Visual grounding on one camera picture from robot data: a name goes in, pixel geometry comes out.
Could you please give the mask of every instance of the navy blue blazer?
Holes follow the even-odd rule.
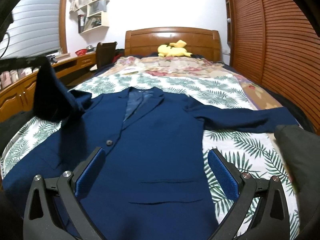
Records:
[[[205,240],[218,223],[204,173],[204,128],[262,133],[297,124],[283,107],[219,109],[158,88],[123,122],[130,90],[92,99],[90,93],[68,92],[51,66],[41,67],[35,113],[64,121],[4,178],[5,192],[21,215],[36,174],[58,177],[103,147],[102,170],[79,201],[107,239]]]

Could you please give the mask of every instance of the red bowl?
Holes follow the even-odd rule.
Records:
[[[80,49],[78,51],[76,51],[76,55],[79,56],[83,56],[87,53],[87,49]]]

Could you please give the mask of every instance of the wooden desk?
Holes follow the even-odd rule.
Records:
[[[91,52],[80,57],[61,60],[53,64],[52,67],[56,71],[56,76],[61,78],[95,63],[96,54]],[[0,90],[0,122],[21,111],[29,111],[33,108],[36,79],[37,72],[25,76]]]

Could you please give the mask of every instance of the wooden window frame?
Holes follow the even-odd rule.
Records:
[[[66,4],[67,0],[60,0],[59,7],[59,41],[62,53],[68,53],[66,36]]]

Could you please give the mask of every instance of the yellow plush toy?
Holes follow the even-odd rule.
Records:
[[[185,45],[186,43],[182,40],[178,41],[177,43],[170,43],[170,46],[161,45],[158,47],[158,56],[159,57],[169,57],[169,56],[191,57],[192,53],[187,52],[187,50],[183,48]]]

